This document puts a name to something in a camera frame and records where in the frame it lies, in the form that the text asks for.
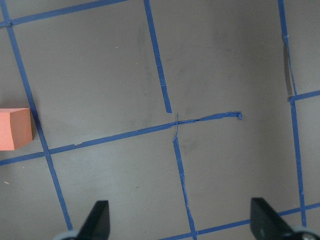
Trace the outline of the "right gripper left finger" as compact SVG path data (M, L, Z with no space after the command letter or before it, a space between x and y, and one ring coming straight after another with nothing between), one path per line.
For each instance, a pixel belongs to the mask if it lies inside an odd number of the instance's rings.
M77 234L78 240L108 240L111 232L109 202L97 201Z

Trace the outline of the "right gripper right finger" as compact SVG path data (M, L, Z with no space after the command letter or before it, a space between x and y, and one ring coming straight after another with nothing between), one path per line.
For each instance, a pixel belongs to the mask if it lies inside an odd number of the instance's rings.
M256 240L291 240L294 230L262 197L250 201L250 230Z

